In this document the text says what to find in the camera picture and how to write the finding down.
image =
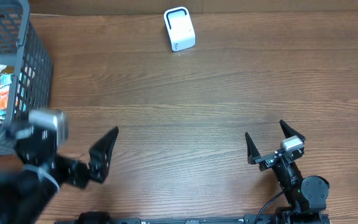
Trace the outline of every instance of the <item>white rectangular object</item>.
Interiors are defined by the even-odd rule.
[[[196,34],[187,8],[176,7],[165,11],[164,21],[174,52],[196,44]]]

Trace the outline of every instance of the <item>wood plank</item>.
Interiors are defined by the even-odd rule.
[[[31,12],[80,15],[163,14],[185,6],[190,13],[356,11],[358,0],[29,0]]]
[[[63,186],[39,223],[256,213],[279,189],[247,164],[244,133],[268,154],[279,119],[308,138],[297,164],[330,181],[332,222],[358,223],[358,12],[192,20],[195,47],[173,53],[161,15],[32,19],[54,61],[51,107],[70,115],[59,152],[87,161],[120,127],[105,184]]]

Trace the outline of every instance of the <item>wooden table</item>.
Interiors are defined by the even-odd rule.
[[[32,19],[54,61],[51,107],[70,115],[60,153],[87,161],[120,128],[106,182],[63,186],[39,223],[257,213],[279,187],[247,164],[244,133],[271,153],[280,119],[308,139],[303,176],[330,182],[332,222],[358,223],[358,12],[192,20],[195,47],[173,53],[162,15]]]

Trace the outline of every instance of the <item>wire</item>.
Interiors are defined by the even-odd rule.
[[[281,191],[280,193],[278,193],[276,196],[274,196],[272,199],[270,199],[258,212],[258,215],[256,215],[255,217],[255,222],[254,224],[257,224],[258,219],[260,217],[260,215],[262,214],[262,212],[264,212],[264,210],[272,203],[274,202],[279,196],[281,196],[282,194],[284,194],[284,191]]]

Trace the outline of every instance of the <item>gray plastic basket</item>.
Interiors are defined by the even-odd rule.
[[[0,0],[0,64],[15,66],[0,127],[0,155],[14,153],[15,142],[5,138],[4,126],[27,119],[29,110],[46,107],[49,102],[52,61],[29,17],[26,0]]]

